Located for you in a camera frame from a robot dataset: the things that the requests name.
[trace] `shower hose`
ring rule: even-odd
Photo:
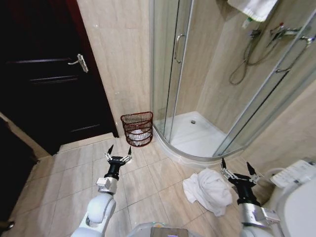
[[[250,57],[251,54],[253,52],[253,41],[255,38],[251,38],[251,40],[249,41],[247,47],[245,48],[245,51],[243,52],[243,60],[242,62],[236,67],[236,69],[230,74],[229,76],[229,83],[232,85],[238,85],[240,84],[244,78],[246,77],[247,74],[247,70],[248,70],[248,66],[255,66],[260,64],[263,60],[265,60],[270,54],[271,52],[274,50],[274,48],[276,47],[278,40],[276,40],[276,42],[273,44],[273,46],[271,46],[270,50],[262,56],[262,58],[260,58],[258,61],[256,62],[250,62]],[[240,80],[234,82],[233,77],[235,75],[235,73],[239,70],[239,68],[244,65],[244,69],[243,69],[243,74]]]

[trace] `beige tile floor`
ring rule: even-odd
[[[13,210],[16,225],[2,236],[70,236],[98,194],[94,184],[109,168],[103,153],[111,144],[114,155],[126,154],[129,148],[124,138],[113,138],[60,152],[36,165]],[[183,192],[182,180],[200,169],[173,162],[156,142],[132,152],[133,160],[120,171],[117,208],[107,237],[125,237],[138,224],[151,221],[185,227],[204,237],[238,236],[236,194],[226,215],[217,218],[198,203],[189,203]],[[241,161],[232,164],[242,167]]]

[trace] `hanging towel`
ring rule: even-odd
[[[252,20],[262,22],[267,19],[277,0],[228,0],[227,2]]]
[[[190,203],[198,201],[215,216],[225,214],[226,206],[232,204],[232,194],[222,176],[211,169],[204,169],[183,180],[183,190]]]

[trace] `toilet lid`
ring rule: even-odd
[[[280,224],[286,237],[313,236],[316,224],[316,178],[291,193],[283,208]]]

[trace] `door threshold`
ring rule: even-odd
[[[102,142],[104,140],[108,140],[108,139],[111,139],[111,138],[114,138],[114,136],[113,136],[113,133],[110,132],[110,133],[107,133],[107,134],[102,134],[102,135],[99,135],[99,136],[90,137],[90,138],[83,139],[83,140],[80,140],[80,141],[67,143],[67,144],[64,144],[64,145],[60,146],[59,152],[64,152],[64,151],[71,150],[71,149],[74,149],[74,148],[87,146],[87,145],[90,145],[90,144],[93,144],[93,143],[97,143],[97,142]]]

